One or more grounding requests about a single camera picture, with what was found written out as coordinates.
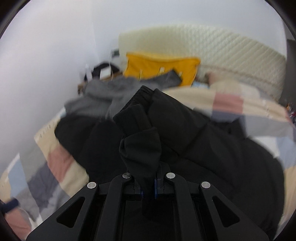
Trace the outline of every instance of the yellow pillow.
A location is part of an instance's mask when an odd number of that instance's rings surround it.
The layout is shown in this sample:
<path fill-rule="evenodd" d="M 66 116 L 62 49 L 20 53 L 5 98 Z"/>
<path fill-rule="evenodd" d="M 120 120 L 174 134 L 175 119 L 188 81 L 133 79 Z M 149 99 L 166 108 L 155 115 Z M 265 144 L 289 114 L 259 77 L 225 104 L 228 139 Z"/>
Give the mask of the yellow pillow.
<path fill-rule="evenodd" d="M 136 79 L 148 79 L 174 69 L 182 79 L 180 86 L 191 85 L 196 76 L 200 59 L 195 57 L 178 58 L 158 54 L 127 53 L 127 68 L 123 75 Z"/>

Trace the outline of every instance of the plaid blanket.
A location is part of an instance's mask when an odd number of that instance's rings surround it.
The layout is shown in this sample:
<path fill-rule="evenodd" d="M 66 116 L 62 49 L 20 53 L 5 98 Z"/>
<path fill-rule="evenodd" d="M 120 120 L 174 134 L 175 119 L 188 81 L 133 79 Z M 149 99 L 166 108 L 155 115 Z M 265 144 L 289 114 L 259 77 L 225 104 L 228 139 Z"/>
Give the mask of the plaid blanket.
<path fill-rule="evenodd" d="M 178 87 L 164 92 L 215 121 L 239 119 L 246 135 L 278 158 L 285 175 L 280 232 L 296 208 L 296 129 L 285 108 L 273 101 L 211 89 Z M 62 110 L 39 130 L 31 150 L 19 153 L 0 178 L 0 199 L 16 197 L 20 202 L 6 219 L 21 239 L 88 182 L 85 170 L 55 138 L 54 129 L 64 114 Z"/>

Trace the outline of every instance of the white wall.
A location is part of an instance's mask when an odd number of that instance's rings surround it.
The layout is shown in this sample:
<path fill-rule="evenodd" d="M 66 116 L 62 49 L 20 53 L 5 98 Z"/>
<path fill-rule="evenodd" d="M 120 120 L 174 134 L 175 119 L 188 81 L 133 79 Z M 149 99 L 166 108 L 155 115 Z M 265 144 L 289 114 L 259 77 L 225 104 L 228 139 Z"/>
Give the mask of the white wall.
<path fill-rule="evenodd" d="M 0 39 L 0 175 L 98 63 L 90 0 L 31 0 Z"/>
<path fill-rule="evenodd" d="M 118 48 L 120 32 L 145 26 L 197 23 L 220 26 L 287 55 L 283 22 L 265 0 L 92 0 L 100 60 Z"/>

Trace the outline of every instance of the headboard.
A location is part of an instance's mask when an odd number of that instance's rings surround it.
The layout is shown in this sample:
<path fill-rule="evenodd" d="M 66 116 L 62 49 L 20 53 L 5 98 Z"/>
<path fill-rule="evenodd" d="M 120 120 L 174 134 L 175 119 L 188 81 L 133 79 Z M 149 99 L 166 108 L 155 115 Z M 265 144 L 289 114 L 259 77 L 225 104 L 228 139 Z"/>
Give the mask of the headboard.
<path fill-rule="evenodd" d="M 274 49 L 228 30 L 194 24 L 145 28 L 119 35 L 122 69 L 126 53 L 141 51 L 201 59 L 198 77 L 220 72 L 254 85 L 279 100 L 286 72 L 286 58 Z"/>

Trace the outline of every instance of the pillow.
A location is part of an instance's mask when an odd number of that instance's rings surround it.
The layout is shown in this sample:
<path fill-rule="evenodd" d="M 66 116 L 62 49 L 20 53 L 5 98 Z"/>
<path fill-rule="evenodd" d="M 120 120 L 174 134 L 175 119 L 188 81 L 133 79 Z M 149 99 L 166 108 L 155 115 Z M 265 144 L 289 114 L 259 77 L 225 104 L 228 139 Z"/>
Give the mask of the pillow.
<path fill-rule="evenodd" d="M 180 86 L 191 85 L 200 64 L 199 58 L 178 58 L 147 53 L 127 53 L 127 68 L 123 75 L 138 80 L 149 79 L 174 69 L 182 79 Z"/>
<path fill-rule="evenodd" d="M 255 86 L 241 83 L 238 80 L 226 75 L 208 72 L 207 74 L 210 89 L 220 93 L 240 95 L 248 98 L 262 98 L 272 100 L 265 92 Z"/>

